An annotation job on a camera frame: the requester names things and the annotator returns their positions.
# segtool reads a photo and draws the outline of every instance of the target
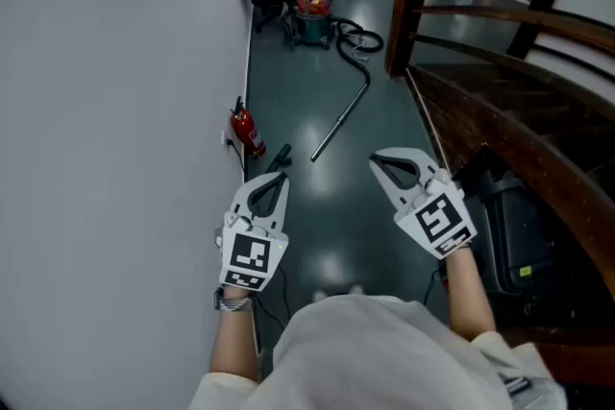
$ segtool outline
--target wooden stair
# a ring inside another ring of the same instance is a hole
[[[480,146],[491,147],[568,226],[615,298],[612,114],[590,108],[591,97],[582,103],[576,93],[497,65],[420,65],[409,73],[452,171]]]
[[[615,123],[605,116],[553,87],[495,65],[421,65],[417,69],[423,73],[420,79],[441,78],[501,110],[572,161],[615,201]]]

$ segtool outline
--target stair step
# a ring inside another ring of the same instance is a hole
[[[539,135],[608,124],[608,121],[597,113],[583,114],[567,106],[542,109],[511,109],[505,113]]]
[[[470,79],[455,81],[470,92],[500,92],[500,91],[527,91],[542,92],[547,88],[544,84],[533,81],[516,81],[510,79]]]
[[[615,200],[615,158],[602,164],[587,173],[598,186],[613,200]]]
[[[599,125],[544,135],[564,156],[585,172],[615,157],[615,125]]]
[[[566,96],[553,91],[501,91],[477,93],[484,101],[503,110],[559,108],[567,106]]]
[[[421,64],[419,67],[422,70],[430,71],[446,81],[454,81],[456,83],[476,79],[486,81],[493,79],[511,81],[517,79],[517,74],[490,63]]]

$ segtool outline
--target vacuum cleaner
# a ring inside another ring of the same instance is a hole
[[[331,3],[328,0],[297,0],[297,8],[291,15],[291,19],[293,24],[290,29],[292,33],[292,46],[303,44],[319,46],[329,50],[332,39],[337,35],[335,43],[337,53],[342,59],[360,71],[364,79],[363,85],[355,97],[339,114],[332,128],[311,155],[310,160],[315,162],[329,145],[329,142],[331,142],[344,121],[346,121],[346,118],[348,118],[348,115],[358,104],[363,94],[365,94],[372,80],[369,70],[367,70],[365,65],[359,63],[355,56],[348,55],[342,45],[348,45],[354,53],[376,53],[382,49],[384,41],[378,33],[364,30],[362,26],[350,19],[332,15]],[[375,40],[375,44],[368,44],[367,38]]]

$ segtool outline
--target fire extinguisher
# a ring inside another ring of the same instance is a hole
[[[253,156],[262,157],[267,150],[267,146],[258,133],[257,126],[254,124],[250,111],[243,107],[241,96],[237,98],[233,115],[231,116],[231,127],[233,127],[235,135],[241,140],[246,150]]]

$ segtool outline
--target forearm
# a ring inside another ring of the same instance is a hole
[[[446,258],[446,268],[451,330],[470,341],[486,331],[495,331],[493,311],[472,251],[461,248],[451,253]]]
[[[227,286],[224,289],[225,298],[244,298],[247,295],[247,291],[236,287]],[[209,371],[257,380],[257,349],[254,343],[252,311],[220,312]]]

